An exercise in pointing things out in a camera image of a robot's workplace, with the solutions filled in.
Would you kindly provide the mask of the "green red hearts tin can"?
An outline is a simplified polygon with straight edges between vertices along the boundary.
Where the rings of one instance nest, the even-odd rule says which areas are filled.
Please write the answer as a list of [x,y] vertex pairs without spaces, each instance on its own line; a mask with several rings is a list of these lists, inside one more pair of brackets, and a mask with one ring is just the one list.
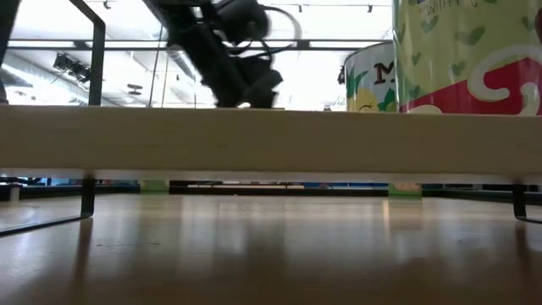
[[542,116],[542,0],[393,0],[399,110]]

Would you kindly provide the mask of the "light wooden shelf board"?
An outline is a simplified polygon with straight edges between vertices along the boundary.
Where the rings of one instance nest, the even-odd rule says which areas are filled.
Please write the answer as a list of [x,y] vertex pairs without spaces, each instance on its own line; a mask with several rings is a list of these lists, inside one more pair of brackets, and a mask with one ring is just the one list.
[[0,106],[0,175],[542,184],[542,118]]

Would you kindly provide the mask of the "white pineapple print tin can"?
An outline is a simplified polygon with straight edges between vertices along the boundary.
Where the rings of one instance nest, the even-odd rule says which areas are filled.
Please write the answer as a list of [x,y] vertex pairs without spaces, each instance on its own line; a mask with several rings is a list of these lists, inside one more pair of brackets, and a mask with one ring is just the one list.
[[346,110],[395,113],[395,49],[392,42],[361,48],[344,62]]

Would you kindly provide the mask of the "black ceiling spotlight cluster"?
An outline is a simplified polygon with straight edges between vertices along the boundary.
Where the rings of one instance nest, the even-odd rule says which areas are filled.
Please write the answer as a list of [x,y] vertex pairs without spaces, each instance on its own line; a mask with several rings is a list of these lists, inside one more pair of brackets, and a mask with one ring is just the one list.
[[80,83],[86,83],[91,78],[91,68],[81,62],[74,61],[67,54],[58,53],[53,68],[66,72]]

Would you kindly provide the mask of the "black table edge rail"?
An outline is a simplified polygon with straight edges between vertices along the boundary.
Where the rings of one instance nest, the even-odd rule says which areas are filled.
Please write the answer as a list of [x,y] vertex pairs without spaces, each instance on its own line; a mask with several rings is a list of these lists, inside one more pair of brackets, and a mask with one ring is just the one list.
[[[19,199],[80,196],[81,186],[27,186],[19,190]],[[146,191],[153,195],[271,196],[271,197],[387,197],[387,190],[361,189],[241,189],[174,187],[168,191]],[[511,191],[427,190],[423,197],[454,198],[486,202],[512,202]]]

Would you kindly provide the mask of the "black frame crossbar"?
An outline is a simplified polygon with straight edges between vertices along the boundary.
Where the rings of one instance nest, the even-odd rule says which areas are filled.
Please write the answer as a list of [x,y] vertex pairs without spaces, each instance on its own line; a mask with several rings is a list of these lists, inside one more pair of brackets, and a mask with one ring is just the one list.
[[[355,51],[381,42],[382,39],[269,39],[265,42],[270,48],[300,51]],[[90,51],[93,47],[91,40],[52,40],[52,39],[13,39],[8,42],[8,48],[13,50],[40,51]],[[161,40],[106,40],[106,51],[163,51],[167,42]]]

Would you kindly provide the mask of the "black metal shelf side frame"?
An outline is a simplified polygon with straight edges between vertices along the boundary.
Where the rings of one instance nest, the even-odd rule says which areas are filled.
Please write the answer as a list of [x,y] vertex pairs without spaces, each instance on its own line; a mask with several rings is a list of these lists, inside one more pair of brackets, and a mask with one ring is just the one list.
[[515,184],[512,188],[512,204],[515,218],[520,221],[542,225],[542,219],[532,219],[527,216],[526,202],[526,186]]
[[[14,28],[21,0],[6,0],[0,9],[0,66],[8,47],[8,40]],[[106,25],[103,20],[85,3],[84,0],[69,0],[93,24],[93,37],[91,49],[91,84],[89,105],[100,106],[102,101],[103,61],[105,53]],[[90,218],[94,214],[97,180],[85,177],[82,181],[80,215],[47,222],[22,225],[9,230],[0,230],[0,237],[37,230],[54,225],[62,225]]]

